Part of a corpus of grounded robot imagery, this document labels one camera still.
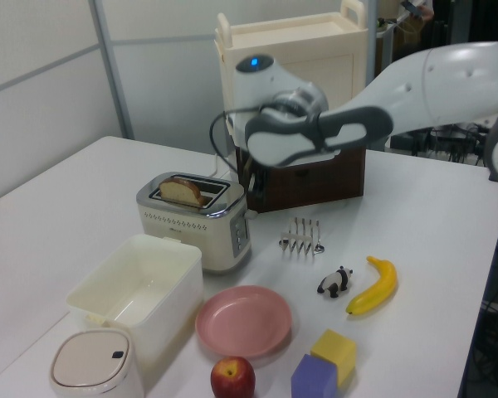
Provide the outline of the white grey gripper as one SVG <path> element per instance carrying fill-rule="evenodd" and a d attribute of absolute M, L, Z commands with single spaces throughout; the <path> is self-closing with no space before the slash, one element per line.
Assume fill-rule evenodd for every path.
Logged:
<path fill-rule="evenodd" d="M 257 199 L 265 198 L 267 167 L 327 161 L 345 149 L 385 138 L 392 131 L 393 119 L 389 113 L 375 106 L 296 118 L 264 109 L 244 128 L 247 151 L 261 164 L 256 165 L 253 173 L 253 193 Z"/>

